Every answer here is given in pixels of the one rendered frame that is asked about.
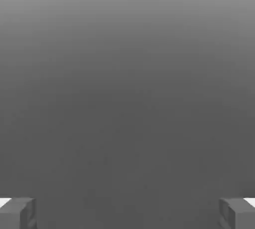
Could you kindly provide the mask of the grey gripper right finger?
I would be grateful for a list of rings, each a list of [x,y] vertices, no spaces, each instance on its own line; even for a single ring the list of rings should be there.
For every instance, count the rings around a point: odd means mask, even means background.
[[[255,229],[255,198],[220,198],[220,229]]]

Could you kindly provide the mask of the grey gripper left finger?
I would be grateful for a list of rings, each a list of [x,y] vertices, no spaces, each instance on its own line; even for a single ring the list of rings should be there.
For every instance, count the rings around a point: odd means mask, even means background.
[[[36,199],[0,197],[0,229],[37,229]]]

